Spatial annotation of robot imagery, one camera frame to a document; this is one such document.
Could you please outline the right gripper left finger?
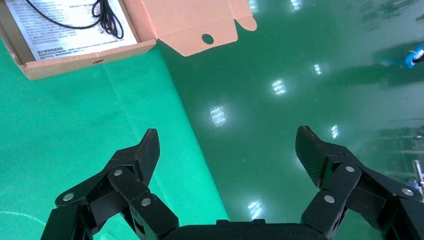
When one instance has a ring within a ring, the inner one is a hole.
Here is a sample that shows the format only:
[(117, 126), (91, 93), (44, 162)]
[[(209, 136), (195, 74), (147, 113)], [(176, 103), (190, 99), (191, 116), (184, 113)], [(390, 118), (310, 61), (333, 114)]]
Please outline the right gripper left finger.
[(149, 189), (160, 156), (158, 131), (117, 150), (97, 174), (61, 193), (41, 238), (91, 240), (121, 215), (141, 240), (163, 240), (179, 227), (177, 216)]

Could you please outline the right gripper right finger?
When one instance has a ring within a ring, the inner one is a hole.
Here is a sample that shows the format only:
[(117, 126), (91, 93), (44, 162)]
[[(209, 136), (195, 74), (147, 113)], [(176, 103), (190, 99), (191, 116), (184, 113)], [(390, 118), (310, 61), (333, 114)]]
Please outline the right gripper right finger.
[(418, 190), (365, 166), (345, 146), (321, 140), (300, 126), (295, 152), (318, 188), (301, 222), (332, 239), (346, 212), (361, 215), (384, 240), (421, 240), (424, 203)]

